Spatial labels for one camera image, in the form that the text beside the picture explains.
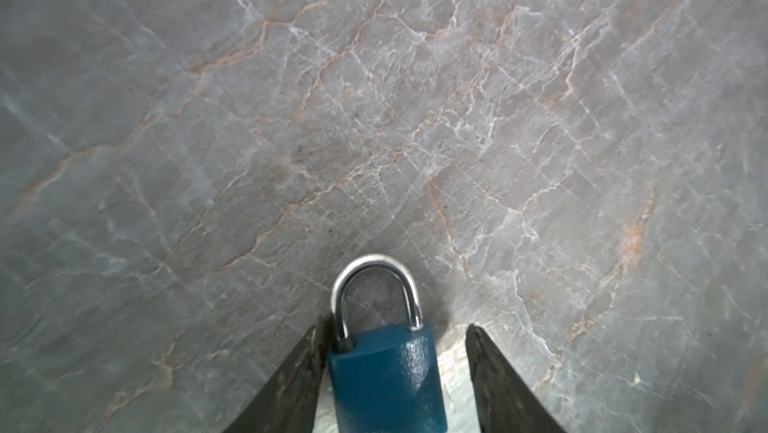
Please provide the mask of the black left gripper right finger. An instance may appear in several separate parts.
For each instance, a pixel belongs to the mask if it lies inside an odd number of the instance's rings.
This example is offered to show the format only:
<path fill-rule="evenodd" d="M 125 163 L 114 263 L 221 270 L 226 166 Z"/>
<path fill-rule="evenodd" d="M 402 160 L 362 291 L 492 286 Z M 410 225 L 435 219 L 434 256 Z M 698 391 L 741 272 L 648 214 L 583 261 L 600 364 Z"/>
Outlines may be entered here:
<path fill-rule="evenodd" d="M 483 328 L 467 328 L 465 347 L 481 432 L 565 432 Z"/>

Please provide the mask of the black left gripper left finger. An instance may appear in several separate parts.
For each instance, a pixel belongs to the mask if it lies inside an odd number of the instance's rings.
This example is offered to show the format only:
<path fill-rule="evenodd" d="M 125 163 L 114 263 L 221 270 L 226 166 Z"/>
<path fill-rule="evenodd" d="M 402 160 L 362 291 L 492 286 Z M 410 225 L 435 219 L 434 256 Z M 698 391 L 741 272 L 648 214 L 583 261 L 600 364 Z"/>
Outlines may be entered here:
<path fill-rule="evenodd" d="M 311 432 L 329 346 L 330 323 L 318 321 L 224 432 Z"/>

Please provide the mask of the blue padlock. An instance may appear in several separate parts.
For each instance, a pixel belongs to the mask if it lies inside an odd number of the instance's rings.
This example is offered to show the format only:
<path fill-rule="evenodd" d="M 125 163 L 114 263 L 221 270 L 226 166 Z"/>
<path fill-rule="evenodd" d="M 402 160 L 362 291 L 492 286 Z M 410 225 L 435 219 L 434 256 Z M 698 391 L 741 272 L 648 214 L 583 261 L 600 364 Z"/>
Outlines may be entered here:
<path fill-rule="evenodd" d="M 353 334 L 348 288 L 363 272 L 383 268 L 400 284 L 406 321 Z M 369 254 L 336 278 L 330 300 L 334 344 L 327 353 L 340 432 L 448 430 L 436 341 L 424 320 L 416 283 L 399 261 Z"/>

